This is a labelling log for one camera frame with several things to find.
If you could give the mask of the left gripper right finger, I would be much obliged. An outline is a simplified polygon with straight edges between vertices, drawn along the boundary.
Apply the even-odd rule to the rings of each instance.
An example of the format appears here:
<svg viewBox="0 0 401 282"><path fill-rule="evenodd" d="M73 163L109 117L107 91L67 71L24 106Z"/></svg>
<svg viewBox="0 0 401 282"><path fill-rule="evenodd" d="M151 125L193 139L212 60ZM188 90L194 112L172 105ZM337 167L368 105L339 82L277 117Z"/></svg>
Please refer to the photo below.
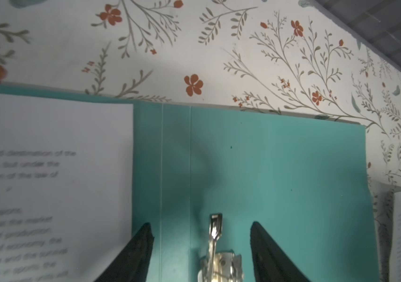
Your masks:
<svg viewBox="0 0 401 282"><path fill-rule="evenodd" d="M252 223L251 250L256 282L309 282L259 222Z"/></svg>

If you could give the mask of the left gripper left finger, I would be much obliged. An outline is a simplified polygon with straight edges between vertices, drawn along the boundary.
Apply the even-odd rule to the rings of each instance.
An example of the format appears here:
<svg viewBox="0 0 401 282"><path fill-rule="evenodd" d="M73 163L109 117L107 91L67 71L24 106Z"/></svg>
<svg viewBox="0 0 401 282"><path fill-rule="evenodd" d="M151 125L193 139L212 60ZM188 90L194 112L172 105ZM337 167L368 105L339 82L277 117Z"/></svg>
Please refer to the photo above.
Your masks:
<svg viewBox="0 0 401 282"><path fill-rule="evenodd" d="M145 223L95 282L146 282L154 240Z"/></svg>

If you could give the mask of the teal paper folder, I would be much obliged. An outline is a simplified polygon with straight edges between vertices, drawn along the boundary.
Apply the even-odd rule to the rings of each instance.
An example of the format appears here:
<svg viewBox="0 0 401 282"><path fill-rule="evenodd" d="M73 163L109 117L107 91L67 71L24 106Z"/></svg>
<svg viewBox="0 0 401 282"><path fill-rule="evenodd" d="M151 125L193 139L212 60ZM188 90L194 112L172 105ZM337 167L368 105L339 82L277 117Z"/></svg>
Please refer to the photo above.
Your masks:
<svg viewBox="0 0 401 282"><path fill-rule="evenodd" d="M134 107L132 236L151 224L150 282L197 280L214 213L223 216L217 248L242 256L247 282L253 222L313 282L379 279L362 126L4 86L0 94Z"/></svg>

